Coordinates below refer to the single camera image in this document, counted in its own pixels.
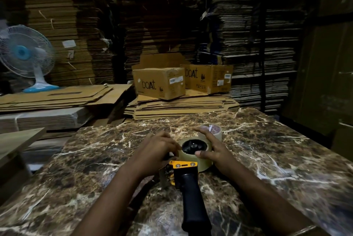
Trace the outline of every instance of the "clear tape roll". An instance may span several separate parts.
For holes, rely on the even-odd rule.
[[[214,124],[203,124],[200,127],[207,129],[216,137],[216,139],[222,141],[222,128],[220,126]],[[200,132],[198,132],[198,137],[201,139],[206,139],[206,136]]]
[[[211,143],[206,138],[203,139],[198,136],[182,139],[179,141],[179,144],[180,144],[180,146],[182,146],[185,142],[187,142],[188,140],[192,140],[192,139],[202,140],[207,145],[206,151],[212,151]],[[185,162],[197,162],[197,170],[199,172],[205,171],[213,164],[211,160],[201,159],[201,158],[196,157],[193,154],[186,154],[182,150],[179,151],[179,159],[178,160],[185,161]]]

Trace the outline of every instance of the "white fan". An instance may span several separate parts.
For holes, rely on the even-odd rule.
[[[24,25],[8,27],[0,32],[0,60],[12,72],[36,83],[23,92],[59,89],[44,80],[54,67],[54,49],[41,33]]]

